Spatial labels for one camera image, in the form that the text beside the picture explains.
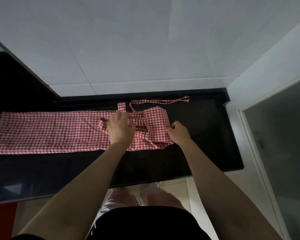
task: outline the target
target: red object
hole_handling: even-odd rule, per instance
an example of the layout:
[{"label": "red object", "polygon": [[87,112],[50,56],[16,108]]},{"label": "red object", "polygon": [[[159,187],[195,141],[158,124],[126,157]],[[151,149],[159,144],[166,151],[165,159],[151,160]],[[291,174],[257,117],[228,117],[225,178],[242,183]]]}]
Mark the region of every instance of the red object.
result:
[{"label": "red object", "polygon": [[0,240],[9,240],[12,235],[18,202],[0,204]]},{"label": "red object", "polygon": [[[170,126],[165,109],[135,111],[132,104],[171,104],[176,100],[134,100],[129,123],[136,134],[128,151],[163,149],[173,144],[166,131]],[[125,112],[125,103],[118,104]],[[0,116],[0,154],[43,154],[106,150],[110,145],[106,121],[115,111],[3,112]]]}]

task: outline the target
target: person's left hand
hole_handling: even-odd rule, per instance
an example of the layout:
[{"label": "person's left hand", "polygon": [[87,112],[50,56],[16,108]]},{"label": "person's left hand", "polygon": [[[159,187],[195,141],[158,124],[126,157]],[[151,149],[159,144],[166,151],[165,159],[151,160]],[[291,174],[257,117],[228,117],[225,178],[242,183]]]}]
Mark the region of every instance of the person's left hand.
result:
[{"label": "person's left hand", "polygon": [[136,126],[128,125],[129,113],[115,112],[107,122],[108,135],[111,144],[121,143],[126,148],[129,147],[133,140]]}]

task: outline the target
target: apron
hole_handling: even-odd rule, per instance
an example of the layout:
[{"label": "apron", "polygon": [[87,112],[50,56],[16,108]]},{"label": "apron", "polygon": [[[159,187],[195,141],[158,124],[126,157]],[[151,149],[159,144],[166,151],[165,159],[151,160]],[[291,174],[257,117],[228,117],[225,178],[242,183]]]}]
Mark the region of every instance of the apron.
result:
[{"label": "apron", "polygon": [[[171,104],[176,100],[133,100],[128,123],[136,133],[128,151],[164,149],[173,141],[167,111],[153,107],[136,111],[133,104]],[[125,112],[125,103],[118,103]],[[106,122],[116,111],[2,112],[0,115],[0,154],[44,154],[106,150],[110,146]]]}]

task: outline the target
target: black sleeve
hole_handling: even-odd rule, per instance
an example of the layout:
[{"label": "black sleeve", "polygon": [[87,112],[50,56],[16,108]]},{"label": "black sleeve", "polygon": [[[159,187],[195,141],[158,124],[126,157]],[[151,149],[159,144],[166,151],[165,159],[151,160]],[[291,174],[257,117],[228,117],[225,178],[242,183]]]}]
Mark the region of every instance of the black sleeve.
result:
[{"label": "black sleeve", "polygon": [[32,234],[21,234],[11,238],[10,240],[44,240],[44,239]]}]

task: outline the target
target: forearm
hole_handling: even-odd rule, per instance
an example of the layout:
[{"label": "forearm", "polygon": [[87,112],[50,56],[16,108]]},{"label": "forearm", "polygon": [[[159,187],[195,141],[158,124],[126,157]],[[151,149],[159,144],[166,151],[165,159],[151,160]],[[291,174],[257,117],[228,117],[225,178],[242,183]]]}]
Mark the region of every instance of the forearm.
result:
[{"label": "forearm", "polygon": [[253,202],[192,140],[180,146],[220,239],[281,239]]},{"label": "forearm", "polygon": [[95,162],[60,190],[21,233],[32,233],[46,240],[84,239],[125,151],[123,144],[112,144]]}]

